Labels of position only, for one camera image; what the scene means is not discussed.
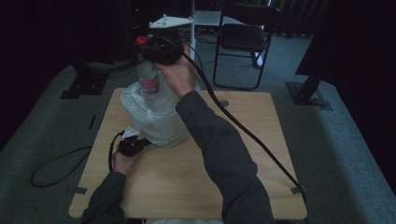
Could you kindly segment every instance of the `pink label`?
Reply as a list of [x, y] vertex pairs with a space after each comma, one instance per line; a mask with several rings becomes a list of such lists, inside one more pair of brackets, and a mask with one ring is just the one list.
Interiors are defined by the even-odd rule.
[[160, 83], [158, 77], [150, 80], [141, 80], [142, 92], [145, 94], [155, 94], [160, 90]]

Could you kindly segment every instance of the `black clamp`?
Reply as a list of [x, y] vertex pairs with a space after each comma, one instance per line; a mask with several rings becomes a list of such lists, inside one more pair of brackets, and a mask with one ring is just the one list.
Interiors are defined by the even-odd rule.
[[127, 137], [119, 143], [119, 152], [127, 157], [132, 157], [143, 151], [145, 146], [149, 145], [150, 141], [146, 138], [137, 139], [137, 136]]

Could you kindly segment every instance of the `gray sleeve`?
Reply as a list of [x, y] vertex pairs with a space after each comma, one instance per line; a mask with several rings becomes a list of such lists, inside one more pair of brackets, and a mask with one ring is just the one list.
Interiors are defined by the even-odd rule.
[[87, 209], [82, 214], [80, 223], [124, 223], [124, 214], [119, 206], [126, 181], [126, 176], [110, 172], [90, 198]]
[[205, 169], [223, 197], [223, 221], [275, 223], [257, 165], [235, 127], [217, 116], [196, 91], [180, 99], [177, 113], [202, 150]]

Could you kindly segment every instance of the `hand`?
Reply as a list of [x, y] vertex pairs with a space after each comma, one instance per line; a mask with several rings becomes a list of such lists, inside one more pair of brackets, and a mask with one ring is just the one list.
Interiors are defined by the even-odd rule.
[[[190, 55], [190, 46], [183, 44], [183, 49], [184, 53]], [[179, 98], [194, 90], [194, 66], [184, 56], [173, 64], [155, 65], [163, 72], [166, 83]]]
[[136, 154], [133, 157], [127, 157], [120, 152], [116, 152], [113, 155], [113, 171], [128, 176], [132, 172], [132, 168], [138, 158], [139, 154]]

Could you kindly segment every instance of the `bottle cap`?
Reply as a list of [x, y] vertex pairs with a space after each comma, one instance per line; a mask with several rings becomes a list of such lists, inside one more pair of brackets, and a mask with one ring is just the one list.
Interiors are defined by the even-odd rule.
[[149, 45], [149, 40], [146, 36], [140, 35], [136, 38], [136, 43], [140, 46], [147, 47]]

